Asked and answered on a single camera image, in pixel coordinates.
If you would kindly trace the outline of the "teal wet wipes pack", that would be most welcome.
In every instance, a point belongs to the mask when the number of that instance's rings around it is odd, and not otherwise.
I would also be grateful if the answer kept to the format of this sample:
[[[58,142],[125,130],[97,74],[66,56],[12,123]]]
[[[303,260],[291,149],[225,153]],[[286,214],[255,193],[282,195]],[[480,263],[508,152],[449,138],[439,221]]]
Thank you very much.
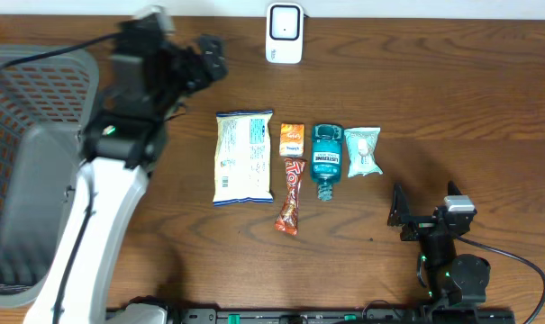
[[[344,131],[350,158],[348,178],[383,174],[375,159],[379,133],[379,127],[357,127]]]

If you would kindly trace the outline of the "teal mouthwash bottle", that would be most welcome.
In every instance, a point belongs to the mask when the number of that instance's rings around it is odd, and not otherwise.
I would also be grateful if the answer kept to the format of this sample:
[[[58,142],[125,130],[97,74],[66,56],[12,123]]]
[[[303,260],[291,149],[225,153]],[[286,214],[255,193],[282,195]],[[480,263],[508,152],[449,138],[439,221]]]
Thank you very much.
[[[317,184],[317,197],[328,202],[333,187],[341,180],[343,128],[336,124],[319,123],[312,130],[310,173]]]

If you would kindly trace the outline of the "cream snack bag blue edges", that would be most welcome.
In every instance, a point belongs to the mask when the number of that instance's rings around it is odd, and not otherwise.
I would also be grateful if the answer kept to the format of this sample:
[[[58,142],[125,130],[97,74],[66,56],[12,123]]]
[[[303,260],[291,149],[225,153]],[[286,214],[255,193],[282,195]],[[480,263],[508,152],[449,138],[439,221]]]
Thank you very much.
[[[214,153],[215,206],[272,203],[270,192],[271,110],[219,112]]]

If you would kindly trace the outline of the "red orange candy bar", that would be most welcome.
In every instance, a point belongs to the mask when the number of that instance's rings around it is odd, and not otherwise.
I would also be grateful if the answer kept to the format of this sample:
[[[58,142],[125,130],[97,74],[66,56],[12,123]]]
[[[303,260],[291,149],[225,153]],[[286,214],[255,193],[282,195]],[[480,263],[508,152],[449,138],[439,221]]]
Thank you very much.
[[[286,199],[275,222],[276,230],[295,236],[298,233],[299,193],[306,161],[286,157]]]

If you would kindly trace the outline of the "small orange tissue pack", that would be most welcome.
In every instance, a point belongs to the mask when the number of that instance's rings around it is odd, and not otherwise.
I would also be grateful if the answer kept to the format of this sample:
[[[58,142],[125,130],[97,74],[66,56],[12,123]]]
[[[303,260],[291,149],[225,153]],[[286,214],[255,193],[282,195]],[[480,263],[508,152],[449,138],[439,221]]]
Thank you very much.
[[[304,125],[282,123],[279,154],[281,157],[299,158],[304,154]]]

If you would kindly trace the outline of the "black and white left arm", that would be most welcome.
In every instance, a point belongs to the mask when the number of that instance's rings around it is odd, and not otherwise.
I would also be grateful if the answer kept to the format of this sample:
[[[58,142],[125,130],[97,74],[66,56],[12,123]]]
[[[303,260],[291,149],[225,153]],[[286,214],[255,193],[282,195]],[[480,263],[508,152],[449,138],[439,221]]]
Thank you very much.
[[[225,78],[223,40],[194,47],[168,39],[157,18],[123,22],[114,40],[114,81],[80,132],[75,198],[57,252],[27,323],[102,323],[127,225],[183,100]]]

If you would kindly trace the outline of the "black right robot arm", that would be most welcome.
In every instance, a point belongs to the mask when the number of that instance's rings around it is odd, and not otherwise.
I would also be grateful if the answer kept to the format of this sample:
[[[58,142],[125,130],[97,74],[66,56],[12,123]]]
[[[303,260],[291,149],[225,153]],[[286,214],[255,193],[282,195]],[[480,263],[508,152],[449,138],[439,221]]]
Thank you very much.
[[[387,225],[401,230],[402,241],[420,244],[417,278],[431,293],[432,302],[441,307],[476,306],[486,301],[490,264],[479,256],[458,254],[455,246],[470,231],[476,215],[474,203],[452,181],[443,204],[426,216],[412,214],[402,186],[393,187]]]

